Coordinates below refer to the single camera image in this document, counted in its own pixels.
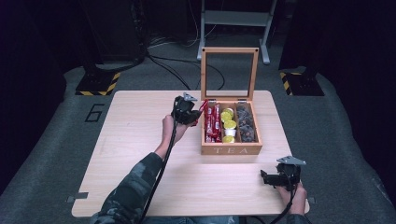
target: black cable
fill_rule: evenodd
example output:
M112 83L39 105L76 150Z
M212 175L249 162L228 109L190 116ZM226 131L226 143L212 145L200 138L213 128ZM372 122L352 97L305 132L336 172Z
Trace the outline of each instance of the black cable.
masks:
M199 79L197 85L195 86L195 90L198 90L199 84L201 84L201 79Z
M289 201L289 203L286 205L286 207L285 207L285 209L283 210L283 212L281 213L281 214L279 214L279 216L277 216L270 224L275 224L275 223L277 223L283 216L285 216L288 212L289 212L289 210L290 210L290 208L291 208L291 205L292 205L292 201L293 201L293 198L294 198L294 194L293 194L293 187L292 187L292 184L291 184L291 182L290 182L290 178L289 178L289 176L288 176L288 182L289 182L289 189L290 189L290 201Z
M161 178L163 178L163 173L165 171L166 163L168 163L168 159L169 159L169 156L171 154L172 147L173 147L173 145L175 143L176 128L177 128L177 120L175 118L175 114L176 114L175 113L175 103L174 103L173 108L174 109L173 109L173 113L172 114L173 114L173 120L174 120L174 127L173 127L173 130L172 130L172 136L171 136L171 140L169 142L169 147L168 147L168 150L166 151L165 158L163 159L163 166L161 167L161 171L158 174L158 177L157 177L157 179L156 179L156 181L154 183L154 186L152 187L150 195L148 196L148 201L146 202L145 209L143 211L142 217L139 220L139 223L142 223L143 220L145 219L146 213L149 210L149 205L150 205L151 200L152 200L152 198L154 196L155 190L157 189L158 185L160 184Z
M153 45L156 46L156 45L164 44L164 43L166 43L165 40L170 39L169 37L164 37L164 36L160 36L160 35L159 35L159 37L157 37L156 35L154 37L150 39L149 44L148 44L151 47Z
M174 75L179 81L181 81L181 83L183 83L183 85L187 88L187 90L189 90L189 91L191 90L189 84L187 84L187 82L183 79L183 77L180 76L180 74L179 74L175 69L173 69L173 68L170 67L169 65L166 65L166 64L164 64L164 63L158 62L158 61L155 60L153 57L151 57L151 55L149 55L149 54L148 54L147 56L148 56L148 58L149 58L150 60L152 60L154 63L158 64L160 67L162 67L163 69L165 69L166 71L168 71L169 73L171 73L172 75Z
M200 62L195 62L195 61L182 60L182 59L172 59L172 58L163 58L163 57L154 56L154 55L150 55L150 57L156 58L156 59L161 59L161 60L173 61L173 62L189 63L189 64L193 64L193 65L196 65L197 63L200 64ZM212 66L210 64L207 64L207 66L212 68L213 70L217 71L220 74L221 79L222 79L222 83L221 83L221 86L218 88L218 91L221 90L224 87L224 85L225 85L225 77L224 77L224 75L216 67L214 67L214 66Z
M309 224L312 224L312 222L308 219L307 216L304 216L304 217L305 217L306 221L307 221Z
M260 217L256 217L256 216L254 216L253 218L255 218L255 219L259 220L259 221L260 221L260 223L262 223L262 224L265 224L264 220L262 220Z

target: wooden box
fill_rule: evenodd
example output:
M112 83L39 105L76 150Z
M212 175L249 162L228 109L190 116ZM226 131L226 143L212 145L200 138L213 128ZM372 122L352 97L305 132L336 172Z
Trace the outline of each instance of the wooden box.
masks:
M206 68L207 58L216 57L220 54L244 54L244 57L251 59L251 67L245 74L248 79L247 90L244 95L239 95L240 91L214 91L207 88L210 81ZM257 48L203 48L201 60L201 100L208 100L208 104L213 106L219 104L219 112L225 108L233 110L233 120L236 122L236 134L233 143L213 142L206 135L206 113L201 116L201 135L202 135L202 155L257 155L262 149L262 138L253 105L253 92L256 80L257 62L259 49ZM221 137L225 136L223 123L220 121Z

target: person's hand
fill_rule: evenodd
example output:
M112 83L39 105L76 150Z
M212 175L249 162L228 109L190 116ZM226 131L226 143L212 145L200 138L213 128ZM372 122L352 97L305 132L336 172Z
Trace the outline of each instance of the person's hand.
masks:
M282 198L283 204L285 204L286 206L290 201L290 192L280 186L276 186L276 189L279 192L280 197ZM303 185L301 183L298 183L296 185L295 195L289 213L303 216L305 214L305 199L306 190L303 188Z
M166 115L165 118L163 119L163 138L160 145L155 150L155 153L157 153L162 159L165 158L166 151L171 142L174 123L175 123L174 119L170 115ZM185 125L180 123L177 124L174 144L178 142L181 139L181 137L183 137L184 132L186 132L186 130L189 127L190 125Z

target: wooden frame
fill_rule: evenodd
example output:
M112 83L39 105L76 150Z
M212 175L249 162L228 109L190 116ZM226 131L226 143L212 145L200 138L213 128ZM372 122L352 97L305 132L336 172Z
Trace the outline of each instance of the wooden frame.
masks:
M250 69L250 78L248 83L247 96L243 97L244 106L247 107L251 116L253 117L253 129L255 132L254 142L242 142L239 133L239 125L237 125L237 134L234 143L208 143L205 141L205 115L201 119L201 134L202 134L202 154L203 155L257 155L262 149L262 137L257 123L257 116L255 114L253 100L254 85L256 82L257 63L259 58L258 48L203 48L201 60L201 99L216 100L220 104L220 110L225 107L231 107L234 111L234 116L237 118L236 108L241 101L241 96L233 95L208 95L206 87L206 54L216 53L231 53L231 54L252 54L252 63Z

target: camouflage sleeve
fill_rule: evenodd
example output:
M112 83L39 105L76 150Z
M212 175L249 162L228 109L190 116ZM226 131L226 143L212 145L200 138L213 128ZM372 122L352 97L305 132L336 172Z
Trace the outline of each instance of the camouflage sleeve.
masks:
M162 165L157 154L148 154L111 191L90 223L138 223Z

